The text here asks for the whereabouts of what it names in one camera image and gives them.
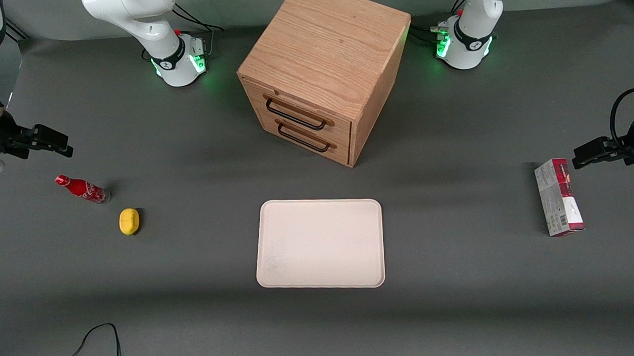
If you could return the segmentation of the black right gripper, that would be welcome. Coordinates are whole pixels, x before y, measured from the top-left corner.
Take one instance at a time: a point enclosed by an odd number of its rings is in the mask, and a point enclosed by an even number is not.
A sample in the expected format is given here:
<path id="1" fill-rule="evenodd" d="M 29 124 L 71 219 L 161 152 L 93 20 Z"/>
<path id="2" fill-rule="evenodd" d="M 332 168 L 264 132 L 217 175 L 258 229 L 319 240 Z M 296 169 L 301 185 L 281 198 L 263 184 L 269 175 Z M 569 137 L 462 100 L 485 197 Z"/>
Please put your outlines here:
<path id="1" fill-rule="evenodd" d="M 34 142 L 26 135 L 27 129 L 18 126 L 8 113 L 0 117 L 0 153 L 9 154 L 19 159 L 27 159 L 29 152 L 49 151 L 66 158 L 73 156 L 73 148 L 68 144 L 69 137 L 43 124 L 33 128 Z"/>

